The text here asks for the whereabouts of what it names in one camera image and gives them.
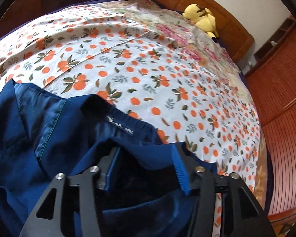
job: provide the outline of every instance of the wooden shelf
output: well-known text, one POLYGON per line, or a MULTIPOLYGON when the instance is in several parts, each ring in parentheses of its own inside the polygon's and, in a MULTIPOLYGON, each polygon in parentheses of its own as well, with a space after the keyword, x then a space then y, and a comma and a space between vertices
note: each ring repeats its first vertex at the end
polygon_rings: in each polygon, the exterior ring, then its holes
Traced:
POLYGON ((270 37, 270 39, 254 54, 257 63, 245 74, 245 77, 249 77, 261 65, 263 65, 271 57, 271 55, 278 50, 295 27, 296 21, 294 19, 287 18, 270 37))

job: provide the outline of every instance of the wooden headboard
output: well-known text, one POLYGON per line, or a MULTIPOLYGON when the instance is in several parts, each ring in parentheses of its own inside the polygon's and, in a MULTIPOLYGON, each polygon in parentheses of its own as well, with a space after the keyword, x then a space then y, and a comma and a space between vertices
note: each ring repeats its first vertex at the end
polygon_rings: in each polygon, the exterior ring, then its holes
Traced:
POLYGON ((219 37, 225 44, 226 49, 234 62, 239 61, 253 44, 253 36, 248 33, 233 15, 214 0, 154 1, 162 3, 169 10, 184 11, 185 8, 192 3, 210 9, 216 18, 216 28, 219 37))

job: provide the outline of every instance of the navy blue garment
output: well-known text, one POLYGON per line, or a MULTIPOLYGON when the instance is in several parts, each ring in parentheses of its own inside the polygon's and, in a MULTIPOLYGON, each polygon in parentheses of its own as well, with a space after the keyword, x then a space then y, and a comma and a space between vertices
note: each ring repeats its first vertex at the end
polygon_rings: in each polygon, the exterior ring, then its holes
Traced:
MULTIPOLYGON (((163 145, 153 126, 97 95, 62 99, 10 80, 0 93, 0 222, 7 236, 19 235, 57 173, 79 174, 114 146, 126 155, 118 185, 103 197, 105 227, 114 236, 176 236, 195 197, 176 177, 175 145, 163 145)), ((197 162, 216 172, 215 163, 197 162)))

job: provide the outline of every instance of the metal screw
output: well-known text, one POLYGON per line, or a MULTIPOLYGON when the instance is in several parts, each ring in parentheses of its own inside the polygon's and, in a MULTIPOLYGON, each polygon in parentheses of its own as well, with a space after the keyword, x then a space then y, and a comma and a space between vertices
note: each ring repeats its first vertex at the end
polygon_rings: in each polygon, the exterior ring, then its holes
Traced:
POLYGON ((233 178, 233 179, 238 179, 238 178, 240 177, 239 174, 236 173, 236 172, 232 172, 232 173, 230 173, 230 176, 231 176, 231 178, 233 178))
POLYGON ((203 167, 203 166, 197 166, 195 168, 195 170, 196 170, 196 172, 203 173, 203 172, 205 172, 205 167, 203 167))
POLYGON ((98 166, 92 166, 89 168, 91 173, 95 173, 98 172, 100 170, 100 168, 98 166))
POLYGON ((65 174, 63 174, 63 173, 59 173, 59 174, 57 174, 57 175, 55 176, 55 178, 56 178, 57 180, 63 179, 64 177, 65 177, 65 174))

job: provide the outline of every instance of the orange print bed sheet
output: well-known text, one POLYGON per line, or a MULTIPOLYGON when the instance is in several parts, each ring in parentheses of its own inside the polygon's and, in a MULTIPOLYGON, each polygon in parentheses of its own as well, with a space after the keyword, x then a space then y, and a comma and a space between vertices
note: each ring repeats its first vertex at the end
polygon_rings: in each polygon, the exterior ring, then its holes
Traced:
POLYGON ((260 126, 238 73, 204 32, 150 0, 72 6, 0 41, 0 91, 13 78, 63 98, 98 94, 253 191, 260 126))

